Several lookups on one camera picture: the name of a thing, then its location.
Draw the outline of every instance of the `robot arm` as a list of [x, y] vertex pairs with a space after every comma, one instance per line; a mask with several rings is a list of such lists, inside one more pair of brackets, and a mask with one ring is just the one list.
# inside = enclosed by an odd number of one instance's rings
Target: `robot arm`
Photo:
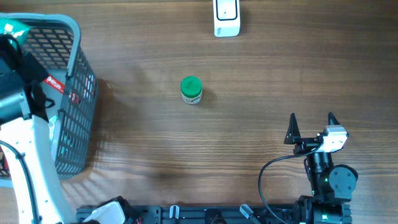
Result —
[[[62, 192], [50, 154], [47, 117], [30, 109], [38, 106], [40, 94], [31, 89], [22, 88], [0, 100], [0, 110], [8, 118], [17, 117], [2, 119], [0, 139], [16, 193], [19, 223], [73, 223], [75, 213]], [[12, 111], [22, 116], [10, 116]]]

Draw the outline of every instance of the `green cap container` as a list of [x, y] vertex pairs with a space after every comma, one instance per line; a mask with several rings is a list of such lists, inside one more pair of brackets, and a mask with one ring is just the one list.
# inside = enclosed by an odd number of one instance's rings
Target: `green cap container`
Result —
[[197, 104], [202, 96], [201, 81], [197, 77], [185, 77], [181, 82], [182, 99], [189, 104]]

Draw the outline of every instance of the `black wire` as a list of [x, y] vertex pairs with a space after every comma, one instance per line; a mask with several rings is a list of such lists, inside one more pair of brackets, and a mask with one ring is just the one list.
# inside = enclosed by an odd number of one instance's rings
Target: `black wire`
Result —
[[45, 101], [46, 101], [46, 102], [50, 102], [50, 105], [46, 106], [47, 109], [48, 109], [48, 108], [51, 108], [51, 107], [53, 107], [53, 106], [55, 106], [55, 101], [54, 101], [53, 99], [47, 97], [47, 98], [45, 99]]
[[307, 158], [304, 159], [303, 163], [304, 163], [305, 173], [306, 173], [307, 176], [309, 177], [310, 174], [308, 173], [308, 172], [309, 172], [309, 168], [308, 168], [308, 164], [307, 164]]
[[282, 157], [273, 159], [273, 160], [267, 162], [267, 164], [265, 164], [265, 165], [261, 168], [261, 171], [260, 171], [260, 174], [259, 174], [259, 193], [260, 193], [261, 200], [262, 200], [262, 202], [264, 203], [264, 205], [266, 206], [266, 208], [268, 209], [268, 211], [269, 211], [271, 214], [273, 214], [273, 216], [275, 216], [276, 219], [278, 219], [279, 221], [281, 221], [281, 222], [284, 223], [284, 224], [288, 224], [288, 223], [285, 222], [285, 221], [283, 221], [283, 219], [279, 218], [279, 217], [271, 210], [271, 208], [269, 207], [268, 203], [266, 202], [266, 199], [264, 198], [264, 195], [262, 194], [262, 190], [261, 190], [261, 177], [262, 177], [262, 173], [264, 172], [264, 170], [265, 170], [269, 165], [271, 165], [271, 164], [274, 163], [274, 162], [281, 161], [281, 160], [284, 160], [284, 159], [291, 159], [291, 158], [297, 158], [297, 157], [307, 156], [307, 155], [309, 155], [309, 154], [313, 154], [313, 153], [316, 152], [319, 148], [320, 148], [320, 146], [317, 147], [316, 149], [310, 151], [310, 152], [306, 152], [306, 153], [303, 153], [303, 154], [297, 154], [297, 155], [291, 155], [291, 156], [282, 156]]
[[24, 171], [25, 178], [26, 178], [27, 189], [29, 191], [30, 205], [32, 206], [33, 223], [39, 224], [40, 223], [39, 210], [37, 209], [36, 196], [35, 196], [35, 192], [34, 192], [34, 188], [33, 188], [32, 177], [30, 176], [30, 172], [26, 165], [24, 155], [19, 153], [18, 150], [16, 148], [14, 148], [12, 145], [10, 145], [2, 140], [0, 140], [0, 144], [9, 148], [15, 154], [16, 158], [21, 163], [21, 167], [22, 167], [22, 170]]

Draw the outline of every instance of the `red label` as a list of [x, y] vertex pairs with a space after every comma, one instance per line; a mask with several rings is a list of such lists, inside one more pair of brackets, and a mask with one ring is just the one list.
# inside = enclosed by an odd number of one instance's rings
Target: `red label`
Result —
[[79, 96], [78, 96], [76, 93], [73, 93], [73, 94], [72, 94], [72, 91], [70, 91], [69, 99], [71, 99], [70, 101], [71, 101], [72, 103], [76, 103], [77, 105], [80, 103], [80, 102], [79, 102]]
[[65, 89], [65, 86], [58, 80], [56, 80], [52, 75], [49, 74], [49, 76], [44, 80], [45, 83], [49, 84], [52, 86], [52, 88], [58, 90], [60, 93], [63, 94], [63, 89]]
[[10, 170], [10, 167], [8, 166], [7, 159], [4, 158], [4, 160], [5, 160], [5, 162], [4, 162], [4, 169], [5, 169], [5, 170]]

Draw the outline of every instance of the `white label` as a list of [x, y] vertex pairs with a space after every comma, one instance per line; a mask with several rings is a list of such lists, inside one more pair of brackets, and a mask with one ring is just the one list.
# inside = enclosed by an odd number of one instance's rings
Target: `white label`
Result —
[[199, 103], [199, 101], [201, 100], [201, 94], [203, 91], [200, 92], [199, 96], [195, 97], [195, 98], [188, 98], [186, 96], [184, 96], [184, 94], [181, 93], [182, 95], [182, 99], [189, 104], [197, 104]]

